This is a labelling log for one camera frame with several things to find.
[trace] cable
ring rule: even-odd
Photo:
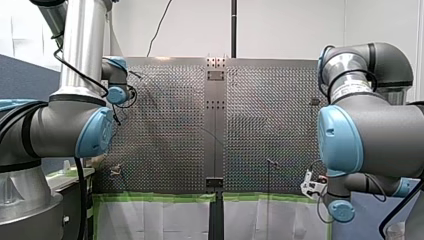
[[[383,199],[381,199],[381,198],[377,197],[377,195],[373,194],[374,198],[377,199],[380,202],[386,202],[387,201],[387,195],[386,195],[386,192],[384,191],[384,189],[381,187],[381,185],[374,178],[372,178],[370,175],[368,175],[366,173],[364,175],[365,175],[365,177],[370,179],[377,186],[377,188],[380,190],[380,193],[384,197]]]
[[[125,109],[125,108],[130,108],[130,107],[132,107],[134,104],[135,104],[135,102],[137,101],[137,97],[138,97],[138,93],[137,93],[137,89],[135,89],[133,86],[131,86],[131,85],[127,85],[128,86],[128,88],[129,88],[129,90],[130,91],[132,91],[133,93],[134,93],[134,100],[128,105],[128,106],[121,106],[121,105],[118,105],[118,104],[116,104],[116,107],[118,107],[118,108],[121,108],[121,109]]]
[[[321,193],[319,194],[319,196],[318,196],[318,201],[317,201],[317,213],[318,213],[318,217],[319,217],[319,219],[323,222],[323,223],[325,223],[325,224],[331,224],[331,223],[333,223],[334,222],[334,218],[332,218],[332,220],[331,221],[326,221],[322,216],[321,216],[321,212],[319,211],[319,204],[320,204],[320,200],[321,200],[321,198],[324,198],[324,191],[327,189],[327,186],[328,185],[325,185],[325,187],[321,190]]]
[[[406,206],[406,204],[411,201],[412,198],[414,198],[415,194],[424,186],[424,180],[421,179],[420,182],[412,189],[412,191],[389,213],[389,215],[384,218],[384,220],[380,223],[380,226],[378,227],[378,231],[380,232],[380,235],[383,239],[386,239],[386,235],[384,234],[384,228],[386,227],[387,223],[392,220],[396,214],[399,213],[402,208]]]
[[[374,75],[374,73],[372,73],[372,72],[370,72],[370,71],[368,71],[368,70],[364,70],[364,69],[351,69],[351,70],[346,70],[346,71],[343,71],[343,72],[341,72],[339,75],[337,75],[332,81],[331,81],[331,83],[330,83],[330,85],[328,85],[328,88],[327,88],[327,95],[326,95],[326,97],[327,97],[327,101],[328,101],[328,104],[330,105],[331,104],[331,89],[333,88],[333,86],[334,86],[334,83],[336,83],[337,82],[337,80],[339,80],[341,77],[343,77],[344,75],[346,75],[346,74],[351,74],[351,73],[354,73],[354,72],[361,72],[361,73],[366,73],[368,76],[370,76],[371,77],[371,82],[372,82],[372,85],[373,85],[373,89],[372,89],[372,91],[373,92],[375,92],[376,90],[377,90],[377,77]]]
[[[118,118],[118,114],[116,114],[115,104],[112,104],[112,109],[113,109],[113,119],[115,119],[115,122],[116,122],[116,124],[118,124],[118,126],[121,126],[122,123]]]
[[[80,187],[80,200],[81,200],[81,217],[80,217],[80,226],[78,230],[78,240],[84,239],[85,233],[85,221],[87,220],[87,187],[85,185],[84,179],[84,169],[82,167],[81,160],[79,158],[74,158],[75,165],[77,166],[78,173],[78,182]]]
[[[94,85],[96,85],[97,87],[99,87],[99,88],[101,88],[101,89],[103,89],[103,91],[105,91],[105,93],[101,96],[102,98],[103,97],[106,97],[108,94],[109,94],[109,90],[105,87],[105,86],[103,86],[101,83],[99,83],[98,81],[96,81],[96,80],[94,80],[94,79],[92,79],[92,78],[90,78],[89,76],[87,76],[87,75],[85,75],[84,73],[82,73],[82,72],[80,72],[78,69],[76,69],[74,66],[72,66],[71,64],[69,64],[68,62],[66,62],[65,60],[63,60],[62,58],[60,58],[59,56],[58,56],[58,53],[60,52],[60,51],[62,51],[62,48],[58,48],[55,52],[54,52],[54,54],[53,54],[53,56],[59,61],[59,62],[61,62],[63,65],[65,65],[65,66],[67,66],[68,68],[70,68],[72,71],[74,71],[74,72],[76,72],[78,75],[80,75],[80,77],[82,77],[83,79],[85,79],[85,80],[87,80],[87,81],[89,81],[89,82],[91,82],[91,83],[93,83]]]
[[[45,107],[48,104],[46,102],[36,101],[23,104],[16,107],[8,114],[0,119],[0,144],[3,138],[6,136],[10,128],[12,128],[19,120],[25,117],[28,113],[37,111],[39,108]]]
[[[317,164],[317,163],[319,163],[319,162],[321,162],[321,160],[315,160],[315,161],[313,161],[312,163],[311,163],[311,165],[309,165],[309,170],[310,171],[312,171],[313,170],[313,168],[314,168],[314,166],[315,166],[315,164]]]
[[[161,27],[161,25],[162,25],[163,19],[164,19],[164,18],[165,18],[165,16],[166,16],[166,13],[168,12],[168,8],[169,8],[169,5],[171,5],[171,2],[172,2],[172,0],[169,0],[168,4],[166,5],[165,11],[163,12],[162,18],[160,19],[160,21],[159,21],[159,25],[158,25],[158,27],[157,27],[157,29],[156,29],[156,33],[155,33],[155,35],[153,36],[152,40],[150,40],[150,46],[149,46],[149,51],[147,52],[147,57],[149,57],[149,56],[150,56],[150,52],[152,51],[153,42],[155,41],[156,37],[157,37],[157,36],[158,36],[158,34],[159,34],[160,27]]]

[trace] metal bracket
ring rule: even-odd
[[[205,74],[205,177],[206,188],[223,189],[224,132],[227,77],[225,58],[207,58]]]
[[[206,178],[207,188],[222,188],[224,186],[224,179],[222,177],[208,177]]]
[[[224,71],[208,71],[208,81],[224,81]]]

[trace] metal stand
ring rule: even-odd
[[[209,209],[209,240],[224,239],[223,161],[226,111],[225,59],[208,58],[205,82],[206,191],[215,194]]]

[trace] blue joint cap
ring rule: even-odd
[[[108,59],[110,59],[108,62],[111,65],[116,66],[116,67],[123,67],[126,70],[128,69],[128,67],[127,67],[127,61],[125,61],[125,58],[123,58],[123,57],[110,57]]]
[[[341,177],[347,175],[347,173],[345,172],[341,172],[341,171],[335,171],[335,170],[331,170],[331,169],[327,169],[327,177]]]
[[[355,217],[355,208],[346,200],[335,200],[328,205],[328,213],[335,221],[348,223]]]
[[[91,115],[78,137],[76,157],[95,157],[106,152],[112,138],[112,116],[107,107],[99,108]]]
[[[406,197],[411,191],[411,183],[409,178],[401,178],[398,189],[392,197]]]
[[[106,99],[112,104],[122,104],[128,100],[128,94],[121,87],[109,88]]]
[[[23,105],[25,103],[34,102],[34,99],[0,99],[0,112],[7,111]]]
[[[328,169],[355,173],[364,161],[361,136],[352,118],[341,107],[322,108],[318,116],[321,160]]]

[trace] gray robot arm segment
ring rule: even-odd
[[[424,170],[424,111],[388,102],[386,93],[404,92],[413,79],[407,58],[392,45],[333,48],[322,61],[322,82],[332,87],[332,105],[322,108],[318,118],[320,155],[329,170],[324,202],[335,220],[348,222],[354,217],[352,191],[409,193],[403,177],[416,178]],[[383,94],[373,92],[370,75]]]

